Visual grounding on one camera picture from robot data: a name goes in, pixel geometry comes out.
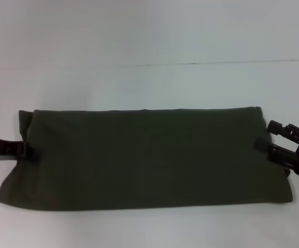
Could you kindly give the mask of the dark green printed t-shirt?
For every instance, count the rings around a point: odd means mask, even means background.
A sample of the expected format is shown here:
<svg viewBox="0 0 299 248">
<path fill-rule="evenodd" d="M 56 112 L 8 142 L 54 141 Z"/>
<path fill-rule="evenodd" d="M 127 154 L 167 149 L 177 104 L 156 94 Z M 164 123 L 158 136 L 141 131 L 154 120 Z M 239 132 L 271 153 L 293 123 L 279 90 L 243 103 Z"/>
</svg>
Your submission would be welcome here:
<svg viewBox="0 0 299 248">
<path fill-rule="evenodd" d="M 19 111 L 32 159 L 0 203 L 84 211 L 289 203 L 284 169 L 253 148 L 271 139 L 259 107 L 226 110 Z"/>
</svg>

